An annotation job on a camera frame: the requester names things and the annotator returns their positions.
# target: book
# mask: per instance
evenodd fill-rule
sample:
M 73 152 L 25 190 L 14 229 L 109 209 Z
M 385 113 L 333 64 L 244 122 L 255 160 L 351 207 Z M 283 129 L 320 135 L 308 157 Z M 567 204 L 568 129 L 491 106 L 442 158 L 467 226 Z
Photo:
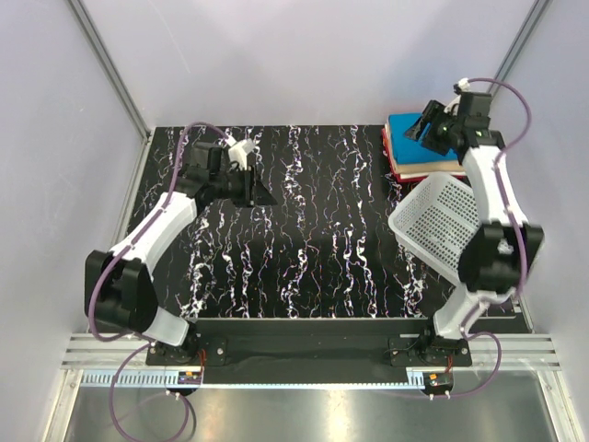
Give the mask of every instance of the book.
M 397 164 L 433 163 L 457 161 L 456 153 L 450 150 L 445 156 L 423 147 L 419 142 L 405 137 L 407 131 L 419 118 L 420 113 L 397 113 L 387 119 L 392 142 L 393 156 Z
M 389 165 L 398 181 L 422 180 L 432 172 L 448 172 L 458 177 L 466 175 L 462 166 L 458 164 L 454 152 L 449 153 L 447 156 L 442 156 L 422 147 L 418 142 L 404 137 L 405 131 L 419 118 L 419 113 L 401 114 L 400 116 L 403 117 L 400 120 L 393 118 L 394 127 L 397 128 L 396 131 L 400 134 L 400 137 L 395 136 L 395 130 L 391 128 L 390 124 L 391 117 L 395 117 L 395 115 L 391 115 L 388 118 L 382 130 L 383 145 L 387 151 Z M 401 161 L 405 161 L 405 163 L 399 163 L 399 158 L 401 158 Z M 409 158 L 417 158 L 422 160 L 422 162 L 408 163 Z

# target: marble pattern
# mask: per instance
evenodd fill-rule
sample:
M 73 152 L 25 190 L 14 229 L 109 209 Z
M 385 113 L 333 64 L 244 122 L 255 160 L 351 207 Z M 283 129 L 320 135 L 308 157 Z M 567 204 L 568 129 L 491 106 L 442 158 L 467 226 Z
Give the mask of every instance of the marble pattern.
M 377 318 L 429 316 L 444 304 L 453 287 L 387 226 L 412 184 L 391 176 L 379 126 L 224 129 L 256 141 L 278 205 L 210 205 L 156 267 L 168 309 L 185 318 Z M 156 129 L 130 230 L 167 190 L 179 132 Z M 194 129 L 195 140 L 217 136 Z

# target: perforated basket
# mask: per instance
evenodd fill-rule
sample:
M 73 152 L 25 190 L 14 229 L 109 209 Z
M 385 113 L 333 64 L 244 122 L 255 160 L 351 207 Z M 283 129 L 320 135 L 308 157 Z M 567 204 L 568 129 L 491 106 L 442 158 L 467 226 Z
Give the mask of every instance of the perforated basket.
M 388 226 L 400 245 L 457 285 L 458 259 L 479 226 L 472 189 L 435 172 L 398 204 Z

